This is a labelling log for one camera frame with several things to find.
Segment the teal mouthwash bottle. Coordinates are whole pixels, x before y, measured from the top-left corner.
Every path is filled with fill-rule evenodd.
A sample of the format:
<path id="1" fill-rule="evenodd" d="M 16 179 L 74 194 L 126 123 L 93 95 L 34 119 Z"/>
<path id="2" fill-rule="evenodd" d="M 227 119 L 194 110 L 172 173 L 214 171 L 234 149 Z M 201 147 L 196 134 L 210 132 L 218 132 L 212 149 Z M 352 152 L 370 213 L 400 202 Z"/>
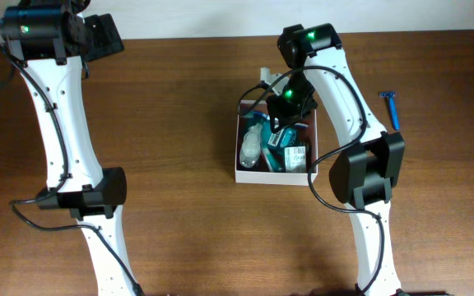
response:
<path id="1" fill-rule="evenodd" d="M 246 130 L 252 126 L 260 124 L 261 147 L 268 148 L 272 152 L 283 154 L 286 147 L 305 146 L 300 136 L 307 131 L 309 125 L 306 123 L 296 123 L 294 126 L 281 129 L 279 132 L 272 132 L 270 121 L 265 118 L 245 118 Z"/>

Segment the green white soap box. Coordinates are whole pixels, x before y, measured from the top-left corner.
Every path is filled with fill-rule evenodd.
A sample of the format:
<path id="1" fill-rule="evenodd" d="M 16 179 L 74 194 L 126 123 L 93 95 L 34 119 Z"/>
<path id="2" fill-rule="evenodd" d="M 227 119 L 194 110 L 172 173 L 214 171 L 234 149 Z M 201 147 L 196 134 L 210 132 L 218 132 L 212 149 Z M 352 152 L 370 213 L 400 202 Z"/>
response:
<path id="1" fill-rule="evenodd" d="M 285 171 L 287 173 L 306 172 L 306 147 L 292 146 L 284 149 Z"/>

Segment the clear spray bottle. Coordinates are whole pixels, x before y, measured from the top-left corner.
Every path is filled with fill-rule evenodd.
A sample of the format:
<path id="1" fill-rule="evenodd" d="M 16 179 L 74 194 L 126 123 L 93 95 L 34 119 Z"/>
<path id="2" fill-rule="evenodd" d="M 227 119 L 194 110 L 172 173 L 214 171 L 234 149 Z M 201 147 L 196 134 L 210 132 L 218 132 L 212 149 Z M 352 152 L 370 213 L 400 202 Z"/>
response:
<path id="1" fill-rule="evenodd" d="M 239 163 L 246 169 L 251 169 L 262 153 L 262 129 L 263 125 L 257 123 L 250 127 L 243 138 L 239 153 Z"/>

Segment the blue disposable razor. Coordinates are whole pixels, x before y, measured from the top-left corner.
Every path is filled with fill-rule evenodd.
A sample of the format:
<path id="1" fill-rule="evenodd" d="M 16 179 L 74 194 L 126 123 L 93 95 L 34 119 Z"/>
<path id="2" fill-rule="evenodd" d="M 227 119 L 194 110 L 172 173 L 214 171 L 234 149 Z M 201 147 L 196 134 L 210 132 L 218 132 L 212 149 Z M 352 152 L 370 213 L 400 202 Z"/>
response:
<path id="1" fill-rule="evenodd" d="M 389 113 L 389 117 L 391 119 L 391 123 L 393 125 L 393 129 L 395 131 L 399 131 L 400 130 L 400 122 L 399 122 L 399 118 L 398 118 L 398 114 L 397 114 L 397 106 L 396 106 L 396 103 L 395 103 L 395 96 L 396 96 L 396 93 L 393 92 L 393 91 L 379 92 L 379 97 L 385 99 L 386 102 L 387 102 L 388 113 Z"/>

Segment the blue white toothbrush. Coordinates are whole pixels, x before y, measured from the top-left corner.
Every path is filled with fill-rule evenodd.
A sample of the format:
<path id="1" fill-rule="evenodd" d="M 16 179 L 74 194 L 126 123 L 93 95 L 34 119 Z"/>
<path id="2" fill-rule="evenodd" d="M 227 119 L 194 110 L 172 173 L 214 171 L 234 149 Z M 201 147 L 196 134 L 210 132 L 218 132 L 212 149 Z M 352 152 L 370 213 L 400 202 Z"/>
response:
<path id="1" fill-rule="evenodd" d="M 260 111 L 252 111 L 251 113 L 248 113 L 243 116 L 244 119 L 253 119 L 257 122 L 260 123 L 269 123 L 270 122 L 270 116 L 267 113 L 260 112 Z M 294 123 L 293 127 L 297 128 L 308 128 L 309 124 L 308 123 Z"/>

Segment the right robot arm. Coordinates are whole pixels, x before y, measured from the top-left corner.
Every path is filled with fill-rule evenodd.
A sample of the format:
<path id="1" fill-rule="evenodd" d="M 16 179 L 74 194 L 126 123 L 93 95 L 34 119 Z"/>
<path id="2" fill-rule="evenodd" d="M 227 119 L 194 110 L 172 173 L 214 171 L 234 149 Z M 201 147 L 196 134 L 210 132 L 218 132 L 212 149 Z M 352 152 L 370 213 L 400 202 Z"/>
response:
<path id="1" fill-rule="evenodd" d="M 318 157 L 311 168 L 334 156 L 329 171 L 337 212 L 349 215 L 358 261 L 355 291 L 359 295 L 402 295 L 393 262 L 389 230 L 392 189 L 397 185 L 405 152 L 399 132 L 389 133 L 365 102 L 351 75 L 346 52 L 332 25 L 284 28 L 277 47 L 288 72 L 278 95 L 266 89 L 272 129 L 297 123 L 322 105 L 337 134 L 337 149 Z"/>

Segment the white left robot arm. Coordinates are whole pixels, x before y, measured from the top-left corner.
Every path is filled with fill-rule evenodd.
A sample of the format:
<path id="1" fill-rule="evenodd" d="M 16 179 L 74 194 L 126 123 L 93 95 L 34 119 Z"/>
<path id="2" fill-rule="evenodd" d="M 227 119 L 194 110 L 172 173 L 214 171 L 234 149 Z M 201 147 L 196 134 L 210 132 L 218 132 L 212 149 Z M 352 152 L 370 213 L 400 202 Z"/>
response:
<path id="1" fill-rule="evenodd" d="M 123 236 L 127 179 L 102 168 L 86 121 L 81 84 L 87 64 L 120 53 L 110 14 L 84 17 L 87 1 L 21 1 L 0 23 L 4 53 L 33 99 L 47 160 L 45 187 L 30 199 L 41 210 L 68 210 L 82 231 L 100 295 L 141 295 Z"/>

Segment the green toothpaste tube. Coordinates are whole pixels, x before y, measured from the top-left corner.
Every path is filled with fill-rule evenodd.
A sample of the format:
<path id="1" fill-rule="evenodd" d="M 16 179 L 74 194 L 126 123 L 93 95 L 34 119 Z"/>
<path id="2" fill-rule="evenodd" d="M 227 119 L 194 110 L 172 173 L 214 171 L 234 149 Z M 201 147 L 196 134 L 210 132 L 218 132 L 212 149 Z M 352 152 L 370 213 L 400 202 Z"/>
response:
<path id="1" fill-rule="evenodd" d="M 265 146 L 262 148 L 263 158 L 267 164 L 267 167 L 272 173 L 283 173 L 284 168 L 281 163 L 277 160 L 275 155 L 270 151 L 270 149 Z"/>

